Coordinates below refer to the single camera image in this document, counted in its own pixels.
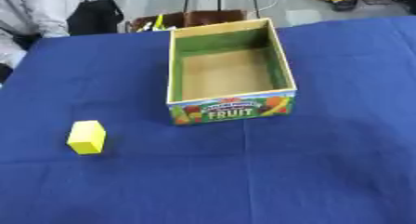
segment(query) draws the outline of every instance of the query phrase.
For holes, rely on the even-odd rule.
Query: wooden block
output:
[[[98,121],[76,122],[68,138],[68,145],[78,154],[101,153],[106,134]]]

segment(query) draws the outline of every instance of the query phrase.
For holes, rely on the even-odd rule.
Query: blue table cover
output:
[[[293,113],[195,126],[165,106],[169,33],[42,40],[0,90],[0,223],[416,223],[416,19],[279,35]],[[65,144],[78,120],[102,155]]]

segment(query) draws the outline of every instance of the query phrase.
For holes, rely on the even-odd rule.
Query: person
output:
[[[106,0],[0,0],[0,85],[39,38],[117,33]]]

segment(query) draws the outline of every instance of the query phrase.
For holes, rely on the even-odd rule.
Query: brown box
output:
[[[288,114],[296,85],[272,21],[171,32],[167,104],[175,124]]]

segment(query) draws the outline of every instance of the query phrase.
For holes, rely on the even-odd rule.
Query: open box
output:
[[[269,19],[171,32],[167,105],[177,125],[288,114],[295,92]]]

